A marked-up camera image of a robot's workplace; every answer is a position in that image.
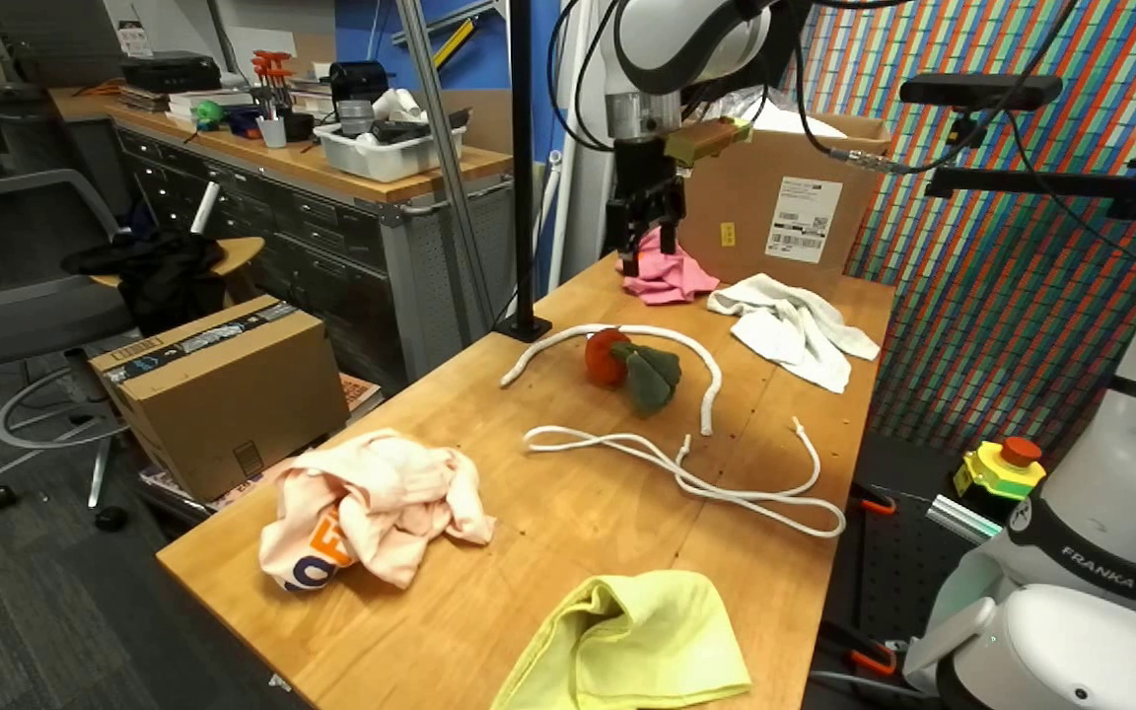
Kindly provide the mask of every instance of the rag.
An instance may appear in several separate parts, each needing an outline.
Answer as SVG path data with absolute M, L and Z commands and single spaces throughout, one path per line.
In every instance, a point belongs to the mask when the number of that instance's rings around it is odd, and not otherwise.
M 839 306 L 808 288 L 783 282 L 766 273 L 709 292 L 709 313 L 739 315 L 729 327 L 762 359 L 824 390 L 849 390 L 849 359 L 878 359 L 880 342 L 843 325 Z
M 634 259 L 638 259 L 638 275 L 625 275 L 619 282 L 643 305 L 687 305 L 722 282 L 682 244 L 675 251 L 665 251 L 659 225 L 643 231 Z
M 492 710 L 703 705 L 750 691 L 725 602 L 700 572 L 591 574 L 540 622 Z
M 492 540 L 479 467 L 463 448 L 374 428 L 283 467 L 282 515 L 261 530 L 261 572 L 282 588 L 317 590 L 365 565 L 409 588 L 425 544 L 442 531 L 467 544 Z

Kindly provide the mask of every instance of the black chair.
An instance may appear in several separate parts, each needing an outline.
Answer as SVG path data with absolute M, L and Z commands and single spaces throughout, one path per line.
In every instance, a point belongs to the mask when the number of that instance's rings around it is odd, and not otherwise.
M 60 259 L 111 236 L 114 215 L 75 168 L 0 179 L 0 364 L 41 355 L 64 355 L 68 364 L 0 407 L 0 443 L 24 448 L 0 467 L 0 477 L 53 448 L 99 446 L 87 492 L 99 530 L 127 522 L 123 509 L 103 503 L 103 472 L 123 421 L 107 407 L 85 347 L 127 336 L 135 325 L 114 288 L 72 275 Z M 64 407 L 36 411 L 48 399 L 45 390 L 64 390 Z

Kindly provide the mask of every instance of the box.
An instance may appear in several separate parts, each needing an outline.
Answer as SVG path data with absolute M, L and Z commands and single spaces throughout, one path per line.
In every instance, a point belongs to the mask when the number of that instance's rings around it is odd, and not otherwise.
M 829 147 L 884 158 L 895 147 L 878 118 L 824 115 L 824 121 L 849 135 L 824 137 Z M 880 185 L 880 168 L 837 163 L 804 135 L 758 129 L 750 143 L 693 163 L 678 244 L 722 281 L 771 273 L 816 288 L 829 273 L 849 267 Z
M 153 467 L 199 499 L 323 443 L 346 419 L 323 325 L 257 294 L 91 359 Z
M 404 181 L 420 168 L 442 167 L 436 137 L 365 147 L 359 137 L 341 135 L 341 126 L 317 126 L 329 167 L 367 179 L 367 181 Z

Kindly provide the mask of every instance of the yellow-green cloth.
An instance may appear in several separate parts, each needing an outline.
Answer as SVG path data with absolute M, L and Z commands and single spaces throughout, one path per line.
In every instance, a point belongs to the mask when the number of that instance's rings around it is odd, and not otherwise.
M 746 691 L 750 668 L 718 588 L 672 566 L 572 588 L 492 710 L 700 705 Z

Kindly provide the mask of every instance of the pink object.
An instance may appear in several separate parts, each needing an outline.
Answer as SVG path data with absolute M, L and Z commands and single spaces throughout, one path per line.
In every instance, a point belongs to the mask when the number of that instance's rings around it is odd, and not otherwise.
M 619 282 L 643 305 L 687 305 L 716 292 L 722 281 L 709 275 L 682 244 L 675 251 L 665 251 L 655 225 L 638 240 L 638 275 L 625 275 Z
M 463 448 L 429 448 L 395 428 L 300 455 L 282 477 L 282 515 L 261 530 L 261 572 L 317 590 L 365 565 L 409 588 L 436 535 L 492 540 L 479 467 Z

